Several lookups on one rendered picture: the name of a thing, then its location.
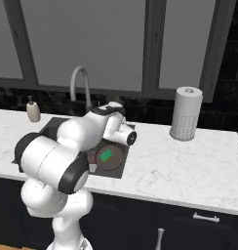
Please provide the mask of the green sponge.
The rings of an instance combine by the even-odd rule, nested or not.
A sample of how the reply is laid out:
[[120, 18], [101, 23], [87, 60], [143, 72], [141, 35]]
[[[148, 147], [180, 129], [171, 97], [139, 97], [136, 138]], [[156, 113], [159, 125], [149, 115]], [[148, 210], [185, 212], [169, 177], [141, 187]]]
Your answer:
[[99, 155], [99, 158], [105, 162], [107, 161], [111, 156], [113, 155], [113, 152], [111, 149], [106, 149], [103, 153]]

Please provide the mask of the dark round pan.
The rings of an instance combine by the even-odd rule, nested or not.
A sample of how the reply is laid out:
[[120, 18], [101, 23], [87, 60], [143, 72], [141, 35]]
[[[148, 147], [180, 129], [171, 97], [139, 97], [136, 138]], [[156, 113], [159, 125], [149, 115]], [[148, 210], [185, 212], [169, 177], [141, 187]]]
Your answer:
[[[106, 149], [111, 149], [113, 155], [107, 161], [103, 162], [99, 158], [99, 155]], [[118, 145], [97, 146], [96, 148], [89, 150], [87, 154], [89, 162], [97, 164], [98, 168], [103, 171], [113, 171], [123, 162], [123, 151]]]

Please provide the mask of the dark sink basin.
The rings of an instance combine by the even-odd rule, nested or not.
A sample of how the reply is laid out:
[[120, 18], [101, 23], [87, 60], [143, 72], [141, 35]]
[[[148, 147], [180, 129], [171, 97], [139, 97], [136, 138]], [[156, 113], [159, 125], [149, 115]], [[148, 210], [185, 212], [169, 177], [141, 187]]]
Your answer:
[[[54, 187], [74, 183], [86, 173], [120, 179], [136, 138], [135, 127], [126, 124], [119, 113], [110, 117], [53, 118], [43, 132], [29, 133], [18, 141], [15, 160], [22, 173]], [[97, 168], [96, 173], [90, 173], [92, 163], [87, 152], [104, 145], [118, 145], [123, 162], [113, 171]]]

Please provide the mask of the dark cupboard door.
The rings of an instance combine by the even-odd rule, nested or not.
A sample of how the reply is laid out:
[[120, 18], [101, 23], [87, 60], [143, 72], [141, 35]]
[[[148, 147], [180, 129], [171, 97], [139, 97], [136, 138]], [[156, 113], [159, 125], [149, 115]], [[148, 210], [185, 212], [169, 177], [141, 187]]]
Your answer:
[[94, 250], [154, 250], [157, 228], [153, 202], [93, 193], [90, 214]]

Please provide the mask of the beige soap dispenser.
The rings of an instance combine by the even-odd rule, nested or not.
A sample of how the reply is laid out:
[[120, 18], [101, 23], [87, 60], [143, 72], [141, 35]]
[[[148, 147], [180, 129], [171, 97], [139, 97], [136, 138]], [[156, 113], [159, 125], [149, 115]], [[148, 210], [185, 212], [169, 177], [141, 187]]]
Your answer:
[[31, 122], [39, 122], [41, 119], [41, 113], [37, 102], [35, 102], [31, 96], [28, 97], [28, 103], [26, 104], [26, 112]]

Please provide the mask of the grey curved tap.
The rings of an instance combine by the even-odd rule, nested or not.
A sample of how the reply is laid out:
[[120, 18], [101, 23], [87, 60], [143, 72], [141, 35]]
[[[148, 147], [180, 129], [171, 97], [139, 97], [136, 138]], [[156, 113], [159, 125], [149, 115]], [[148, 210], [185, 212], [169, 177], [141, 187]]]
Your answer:
[[75, 88], [76, 88], [77, 76], [79, 73], [81, 73], [84, 78], [86, 108], [91, 108], [92, 102], [91, 102], [91, 94], [90, 94], [89, 75], [88, 75], [86, 68], [82, 65], [77, 66], [72, 72], [70, 85], [69, 85], [70, 99], [72, 102], [76, 102]]

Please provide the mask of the dark drawer front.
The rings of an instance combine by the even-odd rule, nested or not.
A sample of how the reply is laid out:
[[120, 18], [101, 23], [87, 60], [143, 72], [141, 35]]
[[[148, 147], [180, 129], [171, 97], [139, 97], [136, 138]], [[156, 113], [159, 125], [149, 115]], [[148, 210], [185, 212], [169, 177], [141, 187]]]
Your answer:
[[[220, 218], [220, 221], [216, 224], [208, 221], [194, 220], [192, 216], [195, 212], [202, 216], [217, 216]], [[160, 224], [179, 223], [212, 229], [236, 230], [238, 228], [238, 216], [236, 215], [161, 203], [156, 204], [155, 221]]]

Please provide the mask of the white paper towel roll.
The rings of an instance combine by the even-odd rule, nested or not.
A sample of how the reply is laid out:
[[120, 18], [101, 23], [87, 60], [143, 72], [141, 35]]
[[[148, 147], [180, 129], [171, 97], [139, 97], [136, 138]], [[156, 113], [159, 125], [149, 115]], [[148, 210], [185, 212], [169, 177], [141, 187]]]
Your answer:
[[176, 91], [170, 135], [178, 141], [194, 139], [203, 100], [203, 92], [194, 87], [179, 87]]

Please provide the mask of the grey framed window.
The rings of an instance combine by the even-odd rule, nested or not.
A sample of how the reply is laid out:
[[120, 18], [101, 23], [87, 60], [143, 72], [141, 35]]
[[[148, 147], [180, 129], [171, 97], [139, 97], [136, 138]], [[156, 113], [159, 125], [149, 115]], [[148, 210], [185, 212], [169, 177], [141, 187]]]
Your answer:
[[215, 95], [236, 0], [0, 0], [0, 87], [171, 100]]

